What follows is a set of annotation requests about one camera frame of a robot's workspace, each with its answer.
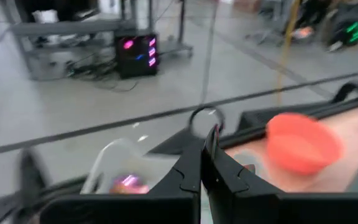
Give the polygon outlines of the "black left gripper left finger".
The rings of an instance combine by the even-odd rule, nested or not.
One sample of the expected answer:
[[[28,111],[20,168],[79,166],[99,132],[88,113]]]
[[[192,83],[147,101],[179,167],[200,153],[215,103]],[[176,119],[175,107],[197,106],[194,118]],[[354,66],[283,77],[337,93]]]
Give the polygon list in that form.
[[[51,201],[40,224],[200,224],[201,143],[178,156],[146,194],[74,194]]]

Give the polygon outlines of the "black device green lights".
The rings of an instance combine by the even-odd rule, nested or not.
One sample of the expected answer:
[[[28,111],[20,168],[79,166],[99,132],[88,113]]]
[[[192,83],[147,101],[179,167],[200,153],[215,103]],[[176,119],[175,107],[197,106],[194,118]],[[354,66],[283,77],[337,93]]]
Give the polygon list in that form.
[[[323,25],[322,41],[328,52],[358,44],[358,14],[332,12]]]

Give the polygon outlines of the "black computer tower pink lights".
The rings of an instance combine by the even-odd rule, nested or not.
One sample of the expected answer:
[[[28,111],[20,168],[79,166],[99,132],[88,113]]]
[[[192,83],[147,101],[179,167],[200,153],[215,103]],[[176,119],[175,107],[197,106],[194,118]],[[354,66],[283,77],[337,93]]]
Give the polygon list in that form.
[[[158,35],[147,30],[114,34],[116,70],[120,79],[155,76],[158,72]]]

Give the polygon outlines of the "orange plastic bowl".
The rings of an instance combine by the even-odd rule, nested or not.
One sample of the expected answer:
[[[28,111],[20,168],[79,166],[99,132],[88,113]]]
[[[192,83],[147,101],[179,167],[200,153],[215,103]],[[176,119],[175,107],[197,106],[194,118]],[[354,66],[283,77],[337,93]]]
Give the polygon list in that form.
[[[338,161],[344,152],[339,137],[317,119],[280,113],[266,125],[268,158],[290,172],[310,175]]]

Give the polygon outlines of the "grey plastic tray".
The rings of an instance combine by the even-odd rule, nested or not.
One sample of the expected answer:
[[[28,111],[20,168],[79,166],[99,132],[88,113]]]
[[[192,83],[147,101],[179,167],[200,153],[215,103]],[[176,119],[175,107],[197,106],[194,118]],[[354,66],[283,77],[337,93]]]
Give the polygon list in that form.
[[[145,154],[126,139],[114,140],[98,154],[80,193],[110,194],[113,179],[125,174],[141,176],[151,190],[168,174],[177,160],[178,156]]]

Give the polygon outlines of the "grey metal workbench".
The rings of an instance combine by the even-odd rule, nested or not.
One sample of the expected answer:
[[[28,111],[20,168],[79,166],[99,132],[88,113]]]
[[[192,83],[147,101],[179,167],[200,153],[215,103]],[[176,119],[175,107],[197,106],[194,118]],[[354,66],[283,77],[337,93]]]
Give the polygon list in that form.
[[[100,32],[112,32],[115,34],[116,32],[125,32],[127,30],[147,30],[151,32],[155,32],[154,30],[154,18],[153,18],[153,1],[147,0],[149,8],[148,8],[148,28],[146,29],[138,29],[136,20],[137,16],[137,3],[140,0],[129,0],[131,5],[131,14],[132,17],[130,19],[126,19],[125,15],[125,1],[120,1],[120,13],[121,17],[114,20],[101,20],[101,21],[89,21],[89,22],[56,22],[56,23],[27,23],[21,22],[16,23],[13,19],[12,13],[7,5],[8,0],[0,0],[2,11],[6,16],[8,22],[11,25],[11,31],[14,34],[15,40],[18,43],[19,50],[22,53],[24,58],[24,62],[27,65],[28,69],[31,69],[29,57],[32,54],[38,55],[43,51],[41,49],[32,49],[26,51],[24,48],[24,44],[21,41],[23,37],[38,37],[38,36],[46,36],[46,35],[71,35],[71,34],[97,34]],[[185,0],[179,0],[181,2],[181,11],[180,11],[180,27],[179,27],[179,37],[174,40],[159,40],[158,39],[158,52],[159,57],[165,54],[170,54],[174,52],[180,52],[186,50],[189,56],[193,55],[193,47],[183,42],[183,34],[184,34],[184,18],[185,18]]]

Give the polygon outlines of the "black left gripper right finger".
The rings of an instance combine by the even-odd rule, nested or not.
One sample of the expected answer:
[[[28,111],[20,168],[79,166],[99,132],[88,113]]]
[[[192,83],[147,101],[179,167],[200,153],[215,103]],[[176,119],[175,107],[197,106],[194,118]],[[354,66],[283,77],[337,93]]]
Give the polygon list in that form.
[[[214,224],[358,224],[358,193],[286,193],[257,177],[206,137],[201,180]]]

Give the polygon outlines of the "black metal table frame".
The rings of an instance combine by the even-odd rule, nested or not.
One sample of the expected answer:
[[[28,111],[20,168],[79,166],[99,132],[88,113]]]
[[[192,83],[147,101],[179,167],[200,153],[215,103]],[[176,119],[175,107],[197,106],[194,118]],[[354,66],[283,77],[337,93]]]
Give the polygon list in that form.
[[[350,92],[347,90],[340,90],[331,101],[291,106],[275,106],[245,111],[240,115],[240,121],[236,132],[224,136],[219,143],[224,149],[228,149],[252,140],[260,139],[265,136],[264,128],[268,120],[280,113],[296,112],[323,119],[357,108],[358,97],[348,100],[347,96],[349,94]],[[150,152],[154,154],[177,155],[181,154],[182,150],[187,148],[190,143],[199,141],[201,141],[199,137],[191,134],[189,128],[185,128],[154,147]],[[29,171],[32,177],[40,180],[40,184],[35,188],[37,191],[34,202],[35,207],[47,203],[57,196],[78,193],[81,185],[85,183],[86,176],[83,175],[48,187],[42,176],[40,167],[35,161],[35,156],[27,152],[25,153],[25,159],[30,164],[25,165],[22,171]],[[24,211],[20,190],[13,194],[0,197],[0,224],[11,215],[24,220],[28,217]]]

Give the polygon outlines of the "iridescent purple spoon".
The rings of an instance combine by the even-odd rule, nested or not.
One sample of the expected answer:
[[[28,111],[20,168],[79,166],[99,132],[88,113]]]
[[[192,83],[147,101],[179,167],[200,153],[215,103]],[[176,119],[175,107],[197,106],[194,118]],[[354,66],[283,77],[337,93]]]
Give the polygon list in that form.
[[[137,174],[125,174],[113,179],[109,188],[110,194],[146,194],[149,186]]]

